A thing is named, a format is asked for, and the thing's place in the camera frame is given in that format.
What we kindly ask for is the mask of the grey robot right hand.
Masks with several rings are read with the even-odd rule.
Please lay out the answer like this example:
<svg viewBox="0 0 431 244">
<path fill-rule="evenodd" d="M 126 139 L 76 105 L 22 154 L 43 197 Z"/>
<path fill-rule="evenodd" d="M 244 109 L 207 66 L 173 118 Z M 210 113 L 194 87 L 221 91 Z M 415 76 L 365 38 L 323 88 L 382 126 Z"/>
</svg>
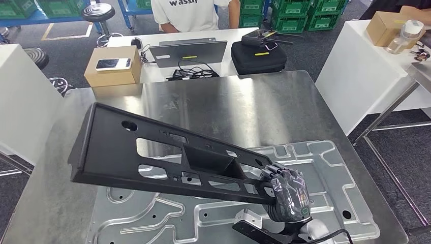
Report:
<svg viewBox="0 0 431 244">
<path fill-rule="evenodd" d="M 302 172 L 279 163 L 265 166 L 261 180 L 271 183 L 275 202 L 264 206 L 271 220 L 302 223 L 311 219 L 311 203 Z"/>
</svg>

